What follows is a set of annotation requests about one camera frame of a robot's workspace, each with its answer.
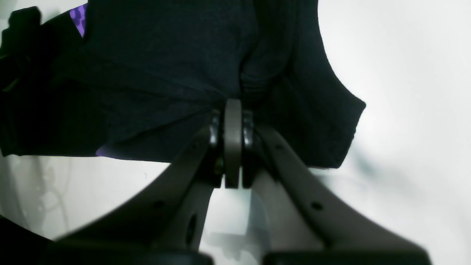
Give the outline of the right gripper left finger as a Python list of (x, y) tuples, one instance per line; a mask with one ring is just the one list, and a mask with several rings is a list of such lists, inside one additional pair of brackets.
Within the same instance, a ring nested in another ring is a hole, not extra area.
[(222, 185), (223, 123), (230, 99), (209, 125), (146, 188), (121, 206), (53, 243), (46, 264), (212, 264), (199, 243), (215, 188)]

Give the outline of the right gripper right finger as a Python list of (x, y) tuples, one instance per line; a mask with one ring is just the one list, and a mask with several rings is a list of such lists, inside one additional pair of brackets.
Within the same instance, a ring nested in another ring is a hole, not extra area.
[(271, 127), (236, 102), (242, 186), (262, 203), (264, 264), (429, 264), (427, 252), (366, 218), (331, 192)]

